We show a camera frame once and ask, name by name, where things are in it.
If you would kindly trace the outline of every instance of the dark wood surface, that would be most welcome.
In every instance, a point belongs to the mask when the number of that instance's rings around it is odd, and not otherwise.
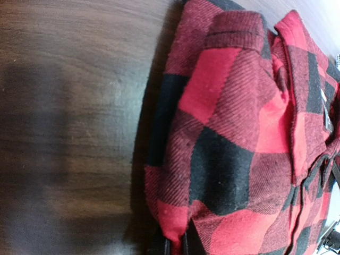
[[[301,9],[322,49],[339,50],[339,5],[237,2],[269,24]],[[155,225],[143,164],[181,11],[171,0],[0,2],[0,254],[144,254]]]

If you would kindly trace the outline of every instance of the folded fabric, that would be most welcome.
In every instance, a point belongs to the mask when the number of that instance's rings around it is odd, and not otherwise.
[[[231,1],[185,5],[145,183],[173,254],[190,220],[210,255],[316,249],[340,163],[340,72],[296,11],[275,29]]]

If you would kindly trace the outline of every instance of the plaid fabric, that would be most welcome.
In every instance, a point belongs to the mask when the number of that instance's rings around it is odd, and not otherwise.
[[[210,255],[312,254],[340,163],[340,73],[295,11],[276,35],[240,9],[185,5],[152,131],[147,202],[173,254],[189,220]]]

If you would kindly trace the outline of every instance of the wood grain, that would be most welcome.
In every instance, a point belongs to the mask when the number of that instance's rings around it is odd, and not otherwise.
[[[237,1],[269,24],[291,8],[329,55],[336,1]],[[0,253],[144,254],[155,223],[143,164],[182,5],[0,2]]]

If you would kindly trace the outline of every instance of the red and black flannel shirt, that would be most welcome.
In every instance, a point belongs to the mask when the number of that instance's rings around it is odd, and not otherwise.
[[[312,254],[340,163],[340,73],[296,11],[275,34],[240,8],[185,5],[152,131],[148,205],[173,254],[190,220],[210,255]]]

